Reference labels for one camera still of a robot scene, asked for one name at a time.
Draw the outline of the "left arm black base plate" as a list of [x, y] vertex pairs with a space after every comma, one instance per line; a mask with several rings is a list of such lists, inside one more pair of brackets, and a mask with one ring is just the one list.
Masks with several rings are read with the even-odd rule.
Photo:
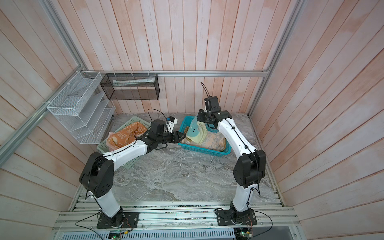
[[138, 225], [139, 215], [139, 212], [118, 212], [114, 217], [109, 218], [101, 213], [97, 229], [117, 229], [121, 227], [134, 229]]

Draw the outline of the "orange paw print towel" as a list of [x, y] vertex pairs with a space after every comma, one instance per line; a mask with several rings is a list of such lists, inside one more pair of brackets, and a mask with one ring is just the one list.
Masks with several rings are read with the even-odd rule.
[[[185, 134], [187, 133], [188, 128], [189, 127], [186, 127], [186, 129], [184, 130]], [[182, 140], [182, 144], [219, 152], [224, 151], [227, 146], [226, 140], [221, 133], [213, 133], [209, 131], [205, 141], [201, 145], [197, 145], [194, 142], [191, 142], [187, 137]]]

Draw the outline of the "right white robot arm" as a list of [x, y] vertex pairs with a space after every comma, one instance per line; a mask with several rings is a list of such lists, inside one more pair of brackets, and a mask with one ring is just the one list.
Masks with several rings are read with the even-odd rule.
[[249, 209], [254, 191], [260, 191], [260, 181], [266, 173], [266, 153], [245, 138], [228, 111], [221, 110], [217, 97], [205, 98], [205, 109], [199, 110], [198, 121], [213, 125], [228, 141], [237, 162], [233, 169], [237, 189], [231, 208], [235, 213]]

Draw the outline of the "teal plastic basket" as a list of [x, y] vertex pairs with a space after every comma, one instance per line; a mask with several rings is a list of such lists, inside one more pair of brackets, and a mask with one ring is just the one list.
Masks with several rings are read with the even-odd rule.
[[202, 145], [197, 145], [187, 138], [178, 143], [183, 149], [208, 154], [212, 156], [222, 157], [231, 153], [231, 146], [224, 136], [218, 130], [211, 129], [206, 125], [207, 136]]

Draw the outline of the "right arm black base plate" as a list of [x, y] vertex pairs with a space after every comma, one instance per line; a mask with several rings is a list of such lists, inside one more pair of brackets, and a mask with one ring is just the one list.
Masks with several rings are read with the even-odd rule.
[[221, 208], [215, 209], [214, 213], [217, 216], [219, 226], [234, 226], [234, 225], [257, 225], [255, 211], [248, 209], [244, 212], [237, 212], [235, 209], [224, 210]]

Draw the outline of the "pink orange patterned towel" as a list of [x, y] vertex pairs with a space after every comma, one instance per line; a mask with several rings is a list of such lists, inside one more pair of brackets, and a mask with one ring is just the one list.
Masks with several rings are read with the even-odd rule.
[[106, 140], [106, 145], [110, 152], [115, 151], [133, 143], [136, 140], [136, 137], [140, 137], [147, 130], [148, 128], [140, 122], [132, 123], [116, 133], [110, 132]]

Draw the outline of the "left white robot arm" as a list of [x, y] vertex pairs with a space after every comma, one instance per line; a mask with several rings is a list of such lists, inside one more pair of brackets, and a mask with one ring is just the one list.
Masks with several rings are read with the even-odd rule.
[[159, 150], [160, 145], [178, 144], [186, 135], [173, 128], [178, 120], [168, 117], [166, 121], [154, 120], [149, 129], [133, 143], [104, 154], [92, 153], [80, 175], [80, 183], [91, 192], [102, 213], [108, 218], [122, 215], [122, 207], [112, 193], [114, 172], [135, 158]]

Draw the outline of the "green yellow striped towel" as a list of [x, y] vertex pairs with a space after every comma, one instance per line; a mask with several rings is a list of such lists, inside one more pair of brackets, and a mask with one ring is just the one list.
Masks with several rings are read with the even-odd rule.
[[186, 133], [187, 138], [197, 145], [201, 145], [208, 134], [206, 123], [199, 122], [197, 117], [194, 117]]

